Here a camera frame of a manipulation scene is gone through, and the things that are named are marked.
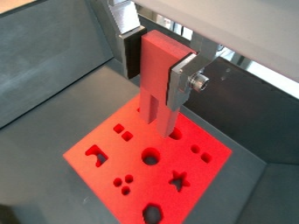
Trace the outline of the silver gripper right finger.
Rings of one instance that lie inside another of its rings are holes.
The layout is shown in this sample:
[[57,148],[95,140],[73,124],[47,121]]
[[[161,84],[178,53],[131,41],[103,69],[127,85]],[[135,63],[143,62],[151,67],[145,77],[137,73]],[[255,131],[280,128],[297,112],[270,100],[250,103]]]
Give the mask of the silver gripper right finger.
[[191,35],[191,49],[171,67],[167,107],[175,111],[187,102],[193,90],[201,92],[210,79],[203,75],[206,66],[221,56],[221,44],[203,37],[199,33]]

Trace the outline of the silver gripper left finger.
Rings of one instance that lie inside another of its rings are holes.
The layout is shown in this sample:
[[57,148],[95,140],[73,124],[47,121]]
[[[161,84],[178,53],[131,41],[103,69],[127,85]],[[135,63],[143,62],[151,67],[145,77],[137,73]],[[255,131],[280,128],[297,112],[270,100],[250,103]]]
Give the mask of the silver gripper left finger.
[[131,0],[107,0],[117,29],[123,74],[133,79],[141,73],[142,36],[147,29],[141,25],[137,5]]

